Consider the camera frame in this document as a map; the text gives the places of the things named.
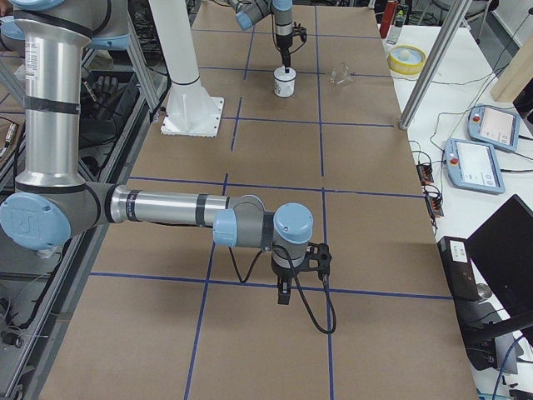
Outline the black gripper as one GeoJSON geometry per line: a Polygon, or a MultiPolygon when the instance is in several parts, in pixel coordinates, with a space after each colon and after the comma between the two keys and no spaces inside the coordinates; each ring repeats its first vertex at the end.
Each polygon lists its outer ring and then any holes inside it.
{"type": "Polygon", "coordinates": [[[277,276],[277,303],[279,305],[289,305],[291,281],[294,278],[294,273],[290,267],[281,267],[278,264],[272,265],[272,271],[277,276]]]}
{"type": "Polygon", "coordinates": [[[292,35],[277,35],[276,45],[281,53],[283,67],[290,67],[290,47],[292,46],[292,35]]]}

